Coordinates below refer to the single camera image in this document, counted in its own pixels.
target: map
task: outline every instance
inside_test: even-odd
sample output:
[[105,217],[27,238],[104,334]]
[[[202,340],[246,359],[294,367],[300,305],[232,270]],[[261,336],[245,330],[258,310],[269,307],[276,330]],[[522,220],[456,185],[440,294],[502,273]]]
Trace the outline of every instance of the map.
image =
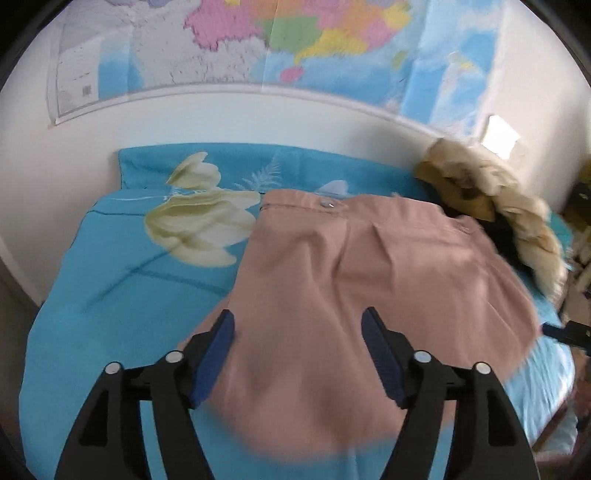
[[282,86],[469,137],[502,0],[74,0],[62,19],[56,122],[181,86]]

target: blue duvet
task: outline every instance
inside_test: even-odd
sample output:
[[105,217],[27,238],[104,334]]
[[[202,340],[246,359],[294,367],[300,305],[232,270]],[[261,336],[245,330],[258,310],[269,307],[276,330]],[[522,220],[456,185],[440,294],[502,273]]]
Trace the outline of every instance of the blue duvet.
[[[236,192],[296,188],[337,197],[397,192],[434,199],[408,172],[291,147],[186,144],[121,151],[122,188],[84,218],[28,340],[20,420],[27,465],[39,480],[53,478],[69,430],[102,368],[114,360],[127,368],[153,363],[186,338],[233,286],[245,241],[225,246],[234,264],[198,267],[169,255],[144,226],[148,212],[173,196],[193,193],[166,182],[183,160],[200,151],[207,152],[204,163],[216,166],[219,175],[200,165],[190,166],[189,173],[205,179],[207,188],[217,181],[213,188]],[[258,206],[248,212],[256,216]],[[540,322],[558,324],[552,305],[524,282]],[[563,401],[573,377],[569,350],[540,338],[506,383],[531,441]],[[338,456],[282,463],[250,452],[207,405],[191,416],[217,480],[377,480],[394,445],[387,439]],[[163,480],[150,403],[142,405],[142,422],[152,478]],[[449,427],[440,435],[432,480],[443,477],[451,434]]]

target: white flower pattern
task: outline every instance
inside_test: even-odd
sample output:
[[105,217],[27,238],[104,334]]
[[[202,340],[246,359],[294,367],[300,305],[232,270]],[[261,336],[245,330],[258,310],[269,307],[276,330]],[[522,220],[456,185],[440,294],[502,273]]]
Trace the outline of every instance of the white flower pattern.
[[250,236],[255,217],[246,209],[260,203],[261,195],[218,188],[222,176],[215,165],[204,162],[206,156],[189,156],[167,182],[194,193],[171,196],[146,214],[144,225],[151,240],[178,260],[198,267],[227,267],[236,257],[226,247]]

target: floor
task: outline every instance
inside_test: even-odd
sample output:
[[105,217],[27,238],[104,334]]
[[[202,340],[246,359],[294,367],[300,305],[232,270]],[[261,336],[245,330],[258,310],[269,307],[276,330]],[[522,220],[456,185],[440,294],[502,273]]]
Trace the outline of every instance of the floor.
[[22,453],[18,427],[18,394],[25,368],[27,336],[36,309],[0,280],[0,425],[17,452]]

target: pink garment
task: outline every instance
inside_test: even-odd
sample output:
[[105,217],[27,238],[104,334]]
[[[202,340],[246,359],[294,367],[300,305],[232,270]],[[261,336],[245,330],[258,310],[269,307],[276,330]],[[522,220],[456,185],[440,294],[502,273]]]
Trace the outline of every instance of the pink garment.
[[211,405],[255,451],[284,459],[395,436],[404,412],[361,335],[369,306],[416,349],[458,367],[485,361],[501,380],[539,330],[526,289],[472,218],[403,197],[273,190],[234,289],[198,329],[224,307],[236,317]]

